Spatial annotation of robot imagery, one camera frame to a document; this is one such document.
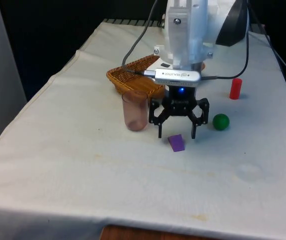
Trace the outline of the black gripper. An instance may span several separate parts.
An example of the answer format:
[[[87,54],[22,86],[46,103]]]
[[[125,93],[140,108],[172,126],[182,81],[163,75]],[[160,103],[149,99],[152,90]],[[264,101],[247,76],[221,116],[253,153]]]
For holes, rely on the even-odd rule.
[[[163,106],[159,116],[155,116],[155,110]],[[196,117],[193,110],[201,109],[200,117]],[[191,138],[196,138],[197,127],[206,125],[209,120],[210,104],[207,98],[196,100],[195,87],[167,86],[162,100],[151,98],[149,102],[148,122],[158,126],[158,138],[162,138],[163,123],[170,116],[188,116],[192,122]]]

